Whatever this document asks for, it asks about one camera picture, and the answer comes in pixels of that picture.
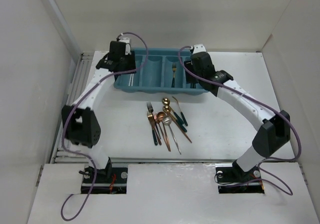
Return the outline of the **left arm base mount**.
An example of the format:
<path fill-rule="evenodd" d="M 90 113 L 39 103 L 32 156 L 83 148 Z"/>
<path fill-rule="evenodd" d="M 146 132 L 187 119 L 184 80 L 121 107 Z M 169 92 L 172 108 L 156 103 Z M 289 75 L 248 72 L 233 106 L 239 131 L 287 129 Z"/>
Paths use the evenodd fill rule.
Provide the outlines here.
<path fill-rule="evenodd" d="M 126 194 L 127 180 L 129 169 L 124 164 L 112 164 L 109 160 L 105 169 L 98 169 L 94 185 L 94 168 L 92 166 L 85 166 L 83 170 L 78 173 L 82 175 L 80 193 L 81 194 Z"/>

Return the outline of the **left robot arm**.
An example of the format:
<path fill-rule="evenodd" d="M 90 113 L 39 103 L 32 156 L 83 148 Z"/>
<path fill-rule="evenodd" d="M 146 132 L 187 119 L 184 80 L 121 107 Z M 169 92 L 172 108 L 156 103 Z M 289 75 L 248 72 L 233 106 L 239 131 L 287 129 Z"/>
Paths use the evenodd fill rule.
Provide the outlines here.
<path fill-rule="evenodd" d="M 137 71 L 135 52 L 131 39 L 118 37 L 110 42 L 109 51 L 95 66 L 94 74 L 80 96 L 63 106 L 61 147 L 64 151 L 89 160 L 95 169 L 94 176 L 100 182 L 111 179 L 110 157 L 98 144 L 101 127 L 95 110 L 107 91 L 107 79 Z"/>

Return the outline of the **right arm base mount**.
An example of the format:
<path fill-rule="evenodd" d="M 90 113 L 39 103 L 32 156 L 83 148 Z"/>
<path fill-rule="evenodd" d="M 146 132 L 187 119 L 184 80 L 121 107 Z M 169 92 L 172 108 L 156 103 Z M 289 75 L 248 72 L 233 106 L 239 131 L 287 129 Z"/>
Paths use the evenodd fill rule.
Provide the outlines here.
<path fill-rule="evenodd" d="M 261 173 L 258 167 L 238 174 L 231 166 L 215 168 L 214 180 L 219 194 L 264 194 Z"/>

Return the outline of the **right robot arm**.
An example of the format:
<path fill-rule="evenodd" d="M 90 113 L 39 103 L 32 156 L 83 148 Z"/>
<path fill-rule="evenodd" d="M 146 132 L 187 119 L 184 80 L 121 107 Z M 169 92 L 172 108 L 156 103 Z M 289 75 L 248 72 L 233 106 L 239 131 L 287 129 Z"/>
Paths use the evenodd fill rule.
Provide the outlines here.
<path fill-rule="evenodd" d="M 206 51 L 194 50 L 190 56 L 192 73 L 199 77 L 199 84 L 215 97 L 225 101 L 244 116 L 257 131 L 251 146 L 232 163 L 232 177 L 243 181 L 261 161 L 271 157 L 291 138 L 290 115 L 282 110 L 271 110 L 253 101 L 234 78 L 224 70 L 216 70 Z"/>

